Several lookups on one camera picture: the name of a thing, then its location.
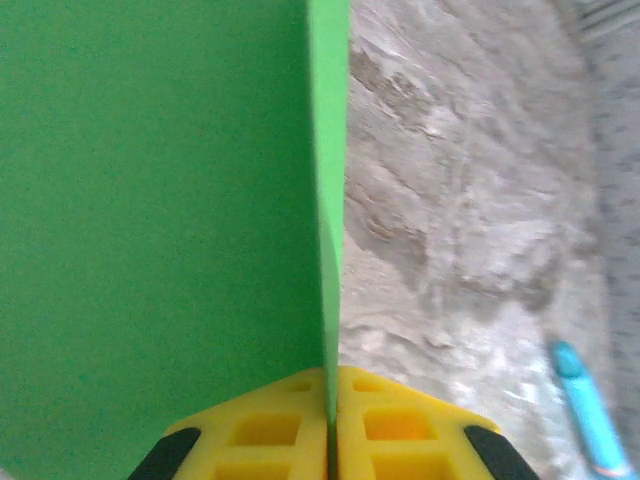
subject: blue object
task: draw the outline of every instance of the blue object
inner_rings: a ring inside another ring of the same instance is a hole
[[[576,351],[569,343],[556,341],[551,345],[551,356],[596,478],[638,480],[598,387]]]

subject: blue pen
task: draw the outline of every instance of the blue pen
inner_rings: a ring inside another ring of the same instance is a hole
[[[556,341],[551,344],[551,356],[596,478],[638,480],[598,387],[576,351],[569,343]]]

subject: green panel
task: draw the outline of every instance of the green panel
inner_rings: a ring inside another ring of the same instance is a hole
[[[309,10],[313,130],[321,230],[329,473],[330,478],[335,478],[349,2],[309,0]]]
[[[322,364],[307,14],[3,5],[0,465],[18,479],[126,477],[176,419]],[[324,145],[344,92],[324,110],[322,91]],[[323,148],[336,178],[343,147]],[[335,229],[341,182],[320,173]]]

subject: green board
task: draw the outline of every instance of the green board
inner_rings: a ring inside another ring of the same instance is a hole
[[[1,7],[0,466],[17,479],[125,478],[176,419],[335,372],[347,9]]]

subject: black rubber pad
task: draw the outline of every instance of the black rubber pad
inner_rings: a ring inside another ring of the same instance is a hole
[[[464,433],[496,480],[540,480],[502,435],[477,425],[465,428]]]
[[[171,480],[199,437],[197,428],[185,428],[161,438],[128,480]]]

